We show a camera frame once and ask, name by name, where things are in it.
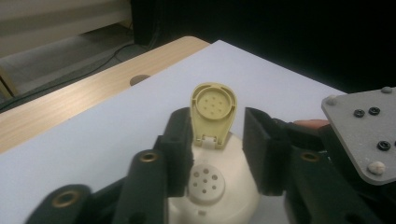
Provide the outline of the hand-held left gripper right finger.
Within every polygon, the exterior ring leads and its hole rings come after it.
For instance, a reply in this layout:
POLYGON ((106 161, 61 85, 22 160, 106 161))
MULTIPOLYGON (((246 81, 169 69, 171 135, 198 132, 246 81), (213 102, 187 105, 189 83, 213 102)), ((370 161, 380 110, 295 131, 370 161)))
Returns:
POLYGON ((258 192, 282 195, 290 141, 277 122, 259 109, 245 110, 243 151, 258 192))

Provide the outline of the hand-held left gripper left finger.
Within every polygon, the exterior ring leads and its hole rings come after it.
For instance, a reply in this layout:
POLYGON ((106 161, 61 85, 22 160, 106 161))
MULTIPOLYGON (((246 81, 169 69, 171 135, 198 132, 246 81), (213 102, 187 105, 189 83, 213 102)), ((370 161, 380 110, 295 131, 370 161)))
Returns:
POLYGON ((174 111, 154 145, 166 160, 167 196, 182 197, 190 179, 193 166, 192 127, 188 107, 174 111))

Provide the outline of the dark table grommet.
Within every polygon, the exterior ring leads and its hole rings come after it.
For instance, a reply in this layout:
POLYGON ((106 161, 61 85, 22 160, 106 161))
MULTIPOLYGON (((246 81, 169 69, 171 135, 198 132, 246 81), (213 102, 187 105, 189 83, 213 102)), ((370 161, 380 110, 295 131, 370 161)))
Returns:
POLYGON ((137 75, 135 77, 132 77, 130 79, 130 86, 132 87, 132 86, 146 80, 147 78, 149 78, 149 75, 137 75))

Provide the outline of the white board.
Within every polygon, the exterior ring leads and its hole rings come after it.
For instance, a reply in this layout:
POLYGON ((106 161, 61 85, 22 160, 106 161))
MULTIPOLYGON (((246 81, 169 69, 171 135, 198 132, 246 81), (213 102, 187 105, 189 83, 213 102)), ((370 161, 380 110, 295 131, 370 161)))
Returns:
POLYGON ((124 177, 131 158, 153 146, 171 113, 189 105, 204 82, 237 98, 232 132, 244 110, 285 121, 321 119, 323 98, 338 91, 217 41, 126 91, 0 155, 0 224, 23 224, 53 190, 85 184, 99 190, 124 177))

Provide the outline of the wooden table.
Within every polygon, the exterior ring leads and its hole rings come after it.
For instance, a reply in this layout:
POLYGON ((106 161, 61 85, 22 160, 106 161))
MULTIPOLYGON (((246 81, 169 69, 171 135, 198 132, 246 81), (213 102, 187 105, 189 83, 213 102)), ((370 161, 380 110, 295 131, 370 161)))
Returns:
POLYGON ((128 89, 133 77, 155 75, 208 46, 184 36, 0 114, 0 154, 128 89))

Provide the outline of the black curtain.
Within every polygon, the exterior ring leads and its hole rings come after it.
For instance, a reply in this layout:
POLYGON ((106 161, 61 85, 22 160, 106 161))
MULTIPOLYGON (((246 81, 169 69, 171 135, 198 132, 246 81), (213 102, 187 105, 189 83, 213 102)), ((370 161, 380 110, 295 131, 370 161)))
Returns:
POLYGON ((340 91, 396 86, 396 0, 129 0, 135 40, 230 43, 340 91))

